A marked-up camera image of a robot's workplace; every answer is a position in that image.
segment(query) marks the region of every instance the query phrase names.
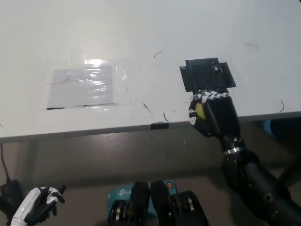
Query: robotic hand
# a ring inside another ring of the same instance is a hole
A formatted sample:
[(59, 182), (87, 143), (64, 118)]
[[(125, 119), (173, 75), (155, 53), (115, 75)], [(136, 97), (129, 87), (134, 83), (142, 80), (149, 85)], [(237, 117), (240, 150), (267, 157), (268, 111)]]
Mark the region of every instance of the robotic hand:
[(36, 187), (25, 197), (13, 216), (11, 226), (33, 226), (49, 218), (50, 211), (57, 214), (56, 203), (65, 203), (62, 197), (66, 186), (58, 190), (53, 187)]
[(189, 108), (191, 124), (205, 137), (217, 137), (222, 146), (222, 170), (227, 184), (250, 211), (271, 226), (301, 225), (301, 208), (287, 188), (246, 148), (228, 93), (202, 91)]

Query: floor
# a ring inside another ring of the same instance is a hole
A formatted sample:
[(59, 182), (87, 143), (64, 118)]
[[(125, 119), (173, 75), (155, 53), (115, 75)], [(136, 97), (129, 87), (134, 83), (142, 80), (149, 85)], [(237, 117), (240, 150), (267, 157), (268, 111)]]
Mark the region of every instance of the floor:
[[(253, 123), (242, 125), (242, 135), (275, 175), (293, 159)], [(35, 186), (67, 185), (66, 204), (58, 204), (58, 216), (44, 226), (104, 226), (107, 193), (113, 187), (158, 179), (175, 179), (178, 191), (194, 191), (211, 226), (265, 225), (227, 188), (217, 140), (204, 138), (193, 128), (8, 143), (4, 158), (25, 194)], [(5, 183), (2, 167), (0, 183)], [(300, 186), (290, 188), (297, 203)], [(5, 224), (4, 214), (0, 222)]]

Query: cable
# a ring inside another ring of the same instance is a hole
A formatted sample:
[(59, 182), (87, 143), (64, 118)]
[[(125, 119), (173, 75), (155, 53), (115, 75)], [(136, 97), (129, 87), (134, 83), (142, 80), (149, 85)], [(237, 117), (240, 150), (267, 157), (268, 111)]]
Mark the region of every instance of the cable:
[(3, 168), (4, 168), (4, 171), (5, 171), (5, 174), (6, 174), (6, 182), (9, 182), (11, 180), (9, 178), (8, 169), (6, 168), (6, 165), (5, 165), (5, 162), (4, 162), (4, 158), (3, 158), (3, 144), (2, 143), (0, 144), (0, 148), (1, 148), (1, 161), (2, 161)]

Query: clear tape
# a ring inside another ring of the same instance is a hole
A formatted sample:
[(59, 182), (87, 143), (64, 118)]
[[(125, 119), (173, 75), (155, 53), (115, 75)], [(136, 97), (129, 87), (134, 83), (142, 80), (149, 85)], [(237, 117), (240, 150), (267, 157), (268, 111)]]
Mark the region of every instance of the clear tape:
[(126, 63), (86, 60), (52, 69), (47, 109), (129, 104)]

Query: metal joint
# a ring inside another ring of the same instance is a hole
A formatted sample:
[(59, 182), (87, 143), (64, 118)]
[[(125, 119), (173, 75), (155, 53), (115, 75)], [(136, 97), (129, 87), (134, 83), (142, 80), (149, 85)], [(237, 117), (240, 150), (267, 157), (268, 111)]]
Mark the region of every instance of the metal joint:
[(243, 149), (244, 148), (242, 148), (242, 147), (235, 147), (235, 148), (232, 148), (230, 150), (225, 151), (224, 154), (226, 154), (226, 155), (227, 154), (234, 154), (234, 153), (239, 152), (239, 151), (241, 151)]

